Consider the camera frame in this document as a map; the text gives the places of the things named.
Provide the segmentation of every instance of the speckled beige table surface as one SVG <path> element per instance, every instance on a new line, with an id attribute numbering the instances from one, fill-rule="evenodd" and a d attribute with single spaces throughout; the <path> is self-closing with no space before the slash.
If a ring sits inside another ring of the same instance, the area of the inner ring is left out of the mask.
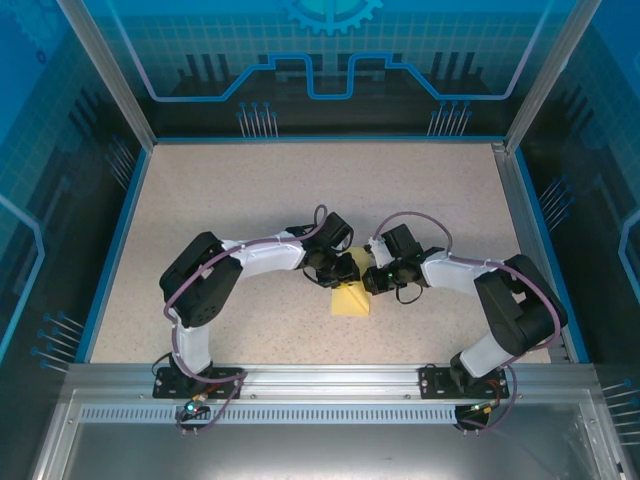
<path id="1" fill-rule="evenodd" d="M 310 223 L 318 203 L 354 228 L 354 245 L 363 245 L 388 215 L 418 210 L 449 227 L 456 254 L 501 259 L 519 251 L 488 144 L 158 146 L 91 361 L 149 363 L 169 351 L 158 280 L 198 233 L 268 236 Z M 423 248 L 445 245 L 436 227 L 404 221 Z M 213 361 L 446 363 L 488 330 L 477 298 L 444 289 L 427 289 L 406 306 L 393 293 L 374 297 L 366 318 L 331 316 L 330 302 L 331 292 L 299 271 L 243 281 L 211 324 Z M 549 357 L 536 352 L 525 361 Z"/>

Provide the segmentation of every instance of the yellow sponge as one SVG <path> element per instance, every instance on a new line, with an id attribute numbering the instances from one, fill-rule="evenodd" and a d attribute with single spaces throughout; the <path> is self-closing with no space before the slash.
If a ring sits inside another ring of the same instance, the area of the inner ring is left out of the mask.
<path id="1" fill-rule="evenodd" d="M 367 252 L 361 247 L 350 248 L 347 252 L 351 253 L 360 269 L 360 275 L 363 275 L 369 268 Z M 340 285 L 331 290 L 331 315 L 369 316 L 369 294 L 365 291 L 362 281 Z"/>

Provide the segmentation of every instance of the robotic arm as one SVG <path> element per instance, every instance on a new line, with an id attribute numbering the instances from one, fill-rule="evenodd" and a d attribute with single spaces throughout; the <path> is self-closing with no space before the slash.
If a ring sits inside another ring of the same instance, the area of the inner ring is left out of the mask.
<path id="1" fill-rule="evenodd" d="M 310 236 L 312 228 L 318 230 Z M 218 240 L 211 232 L 198 235 L 162 275 L 160 286 L 165 301 L 215 256 L 236 251 L 191 283 L 170 310 L 177 320 L 177 351 L 181 357 L 178 362 L 172 356 L 172 369 L 185 381 L 191 381 L 192 388 L 188 390 L 203 388 L 191 380 L 194 373 L 211 378 L 208 324 L 220 313 L 238 281 L 273 270 L 307 267 L 315 270 L 315 282 L 323 287 L 358 281 L 361 272 L 351 254 L 344 252 L 352 238 L 353 229 L 336 213 L 329 214 L 321 227 L 290 227 L 259 242 Z M 497 367 L 551 336 L 556 326 L 549 306 L 560 320 L 560 327 L 567 323 L 566 312 L 551 287 L 523 255 L 504 262 L 483 262 L 454 257 L 438 247 L 425 251 L 404 224 L 370 239 L 365 249 L 375 260 L 375 266 L 362 275 L 365 290 L 372 295 L 392 290 L 397 294 L 415 283 L 421 289 L 449 288 L 480 299 L 490 332 L 455 355 L 447 375 L 461 394 Z M 538 292 L 504 272 L 501 266 L 526 277 Z M 548 305 L 540 295 L 546 297 Z"/>
<path id="2" fill-rule="evenodd" d="M 206 375 L 211 366 L 209 322 L 222 310 L 235 284 L 245 278 L 275 270 L 311 267 L 323 287 L 360 280 L 360 272 L 350 253 L 337 250 L 353 238 L 353 229 L 338 214 L 327 216 L 311 238 L 297 241 L 315 225 L 287 228 L 270 237 L 271 243 L 218 240 L 211 232 L 198 235 L 160 278 L 165 302 L 187 279 L 214 256 L 237 245 L 249 244 L 215 264 L 208 275 L 200 276 L 173 306 L 178 320 L 178 350 L 188 371 Z M 182 370 L 180 363 L 172 364 Z"/>
<path id="3" fill-rule="evenodd" d="M 479 297 L 490 332 L 451 359 L 450 375 L 461 392 L 554 333 L 551 312 L 538 295 L 511 274 L 487 265 L 496 262 L 454 257 L 437 247 L 424 251 L 404 224 L 380 239 L 370 239 L 368 248 L 376 266 L 362 280 L 372 295 L 416 283 L 421 288 L 443 287 Z M 566 311 L 531 259 L 516 255 L 497 263 L 533 282 L 550 300 L 560 327 L 567 324 Z"/>

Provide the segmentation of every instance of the enclosure wall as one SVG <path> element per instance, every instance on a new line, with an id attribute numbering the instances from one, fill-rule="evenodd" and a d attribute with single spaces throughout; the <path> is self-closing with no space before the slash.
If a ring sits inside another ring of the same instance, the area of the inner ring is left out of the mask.
<path id="1" fill-rule="evenodd" d="M 18 479 L 39 454 L 141 151 L 55 2 L 0 2 L 0 65 L 0 476 Z"/>
<path id="2" fill-rule="evenodd" d="M 504 135 L 574 0 L 89 0 L 159 137 Z"/>
<path id="3" fill-rule="evenodd" d="M 522 144 L 543 237 L 605 387 L 640 373 L 639 14 L 633 0 L 602 2 Z M 610 390 L 616 415 L 637 410 L 627 387 Z M 633 443 L 634 414 L 615 418 L 629 419 L 618 433 Z"/>

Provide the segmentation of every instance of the black mounting plate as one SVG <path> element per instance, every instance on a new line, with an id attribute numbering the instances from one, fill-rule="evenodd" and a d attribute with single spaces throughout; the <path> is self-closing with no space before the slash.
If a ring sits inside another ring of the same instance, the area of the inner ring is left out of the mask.
<path id="1" fill-rule="evenodd" d="M 420 397 L 423 400 L 493 400 L 496 398 L 496 392 L 487 380 L 497 380 L 501 383 L 500 399 L 509 398 L 509 386 L 504 370 L 489 372 L 478 381 L 467 387 L 464 393 L 461 393 L 458 386 L 451 379 L 449 367 L 436 367 L 435 365 L 427 365 L 418 369 L 418 383 L 420 385 Z"/>
<path id="2" fill-rule="evenodd" d="M 217 368 L 210 367 L 207 370 L 207 377 L 211 379 L 230 377 L 238 375 L 244 370 L 242 368 Z M 184 375 L 178 373 L 176 369 L 171 367 L 159 368 L 156 374 L 156 381 L 153 385 L 153 398 L 183 398 L 189 399 L 196 393 L 204 391 L 207 385 L 197 383 L 187 388 L 184 382 Z M 226 400 L 234 389 L 233 382 L 221 383 L 218 387 L 208 394 L 210 400 Z M 240 388 L 233 398 L 240 398 Z"/>

